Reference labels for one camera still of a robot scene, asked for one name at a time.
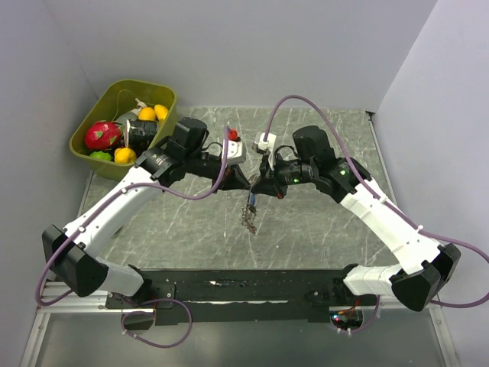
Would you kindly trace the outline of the metal disc keyring organizer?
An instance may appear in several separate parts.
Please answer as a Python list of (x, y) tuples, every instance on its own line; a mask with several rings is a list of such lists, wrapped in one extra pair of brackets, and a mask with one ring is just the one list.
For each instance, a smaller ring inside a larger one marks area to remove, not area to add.
[(255, 205), (254, 206), (249, 206), (247, 204), (248, 201), (248, 194), (246, 197), (245, 204), (243, 205), (241, 209), (241, 224), (252, 234), (256, 235), (257, 233), (257, 227), (254, 224), (254, 220), (257, 216), (257, 209), (256, 209), (256, 196), (255, 196)]

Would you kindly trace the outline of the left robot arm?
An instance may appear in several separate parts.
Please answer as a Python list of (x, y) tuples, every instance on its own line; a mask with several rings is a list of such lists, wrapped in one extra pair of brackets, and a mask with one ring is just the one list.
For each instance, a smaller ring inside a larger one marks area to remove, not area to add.
[(124, 295), (133, 307), (151, 298), (151, 283), (134, 266), (100, 259), (106, 242), (147, 202), (159, 193), (185, 200), (202, 200), (219, 190), (248, 190), (250, 184), (239, 165), (246, 160), (244, 143), (224, 129), (222, 150), (205, 150), (206, 123), (183, 118), (173, 134), (144, 151), (121, 181), (97, 204), (62, 229), (51, 225), (42, 233), (52, 271), (79, 297), (95, 291)]

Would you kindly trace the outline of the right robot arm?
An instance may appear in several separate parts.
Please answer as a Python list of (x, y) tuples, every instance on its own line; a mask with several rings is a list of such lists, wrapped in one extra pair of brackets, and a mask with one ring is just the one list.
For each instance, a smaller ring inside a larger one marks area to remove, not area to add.
[(461, 252), (422, 235), (397, 215), (369, 172), (356, 160), (336, 157), (319, 127), (293, 133), (293, 160), (282, 158), (275, 141), (275, 135), (262, 132), (254, 139), (252, 148), (263, 158), (252, 193), (282, 199), (292, 185), (314, 184), (356, 215), (398, 260), (391, 266), (349, 265), (333, 288), (335, 299), (348, 305), (365, 294), (394, 296), (410, 310), (423, 310), (452, 276)]

